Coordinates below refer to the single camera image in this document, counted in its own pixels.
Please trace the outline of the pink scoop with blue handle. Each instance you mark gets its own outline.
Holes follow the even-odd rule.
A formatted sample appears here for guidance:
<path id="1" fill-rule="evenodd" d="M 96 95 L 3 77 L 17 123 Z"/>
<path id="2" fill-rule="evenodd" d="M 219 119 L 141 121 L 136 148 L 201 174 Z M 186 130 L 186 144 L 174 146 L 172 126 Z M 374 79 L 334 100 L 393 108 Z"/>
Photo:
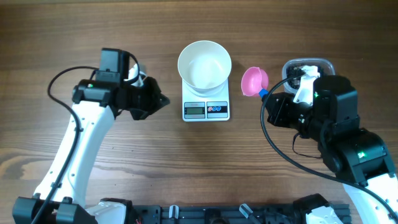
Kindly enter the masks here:
<path id="1" fill-rule="evenodd" d="M 263 97 L 268 94 L 267 87 L 269 77 L 267 73 L 259 67 L 247 69 L 241 80 L 241 91 L 244 96 Z"/>

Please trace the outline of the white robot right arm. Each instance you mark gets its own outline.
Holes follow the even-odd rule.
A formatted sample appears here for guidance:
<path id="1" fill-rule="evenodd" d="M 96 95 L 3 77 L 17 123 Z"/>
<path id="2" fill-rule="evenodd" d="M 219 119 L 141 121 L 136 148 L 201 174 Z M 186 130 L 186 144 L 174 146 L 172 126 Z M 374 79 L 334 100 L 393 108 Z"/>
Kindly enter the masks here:
<path id="1" fill-rule="evenodd" d="M 261 90 L 261 127 L 271 147 L 287 162 L 310 174 L 343 184 L 363 222 L 397 222 L 396 168 L 385 142 L 360 128 L 358 94 L 351 82 L 327 75 L 313 82 L 311 105 L 295 103 L 291 93 Z M 269 136 L 266 123 L 297 130 L 318 143 L 321 159 L 333 175 L 305 167 L 284 154 Z"/>

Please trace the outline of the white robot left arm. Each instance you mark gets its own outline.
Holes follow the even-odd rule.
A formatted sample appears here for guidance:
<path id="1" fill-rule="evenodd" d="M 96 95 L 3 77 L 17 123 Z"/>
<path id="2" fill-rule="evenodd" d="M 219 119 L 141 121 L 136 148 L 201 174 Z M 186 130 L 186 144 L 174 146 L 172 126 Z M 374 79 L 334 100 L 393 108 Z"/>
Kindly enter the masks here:
<path id="1" fill-rule="evenodd" d="M 100 145 L 121 110 L 146 119 L 170 103 L 157 81 L 140 86 L 120 80 L 82 80 L 74 89 L 67 131 L 57 155 L 31 198 L 18 197 L 16 223 L 135 223 L 132 202 L 104 198 L 86 208 L 86 190 Z"/>

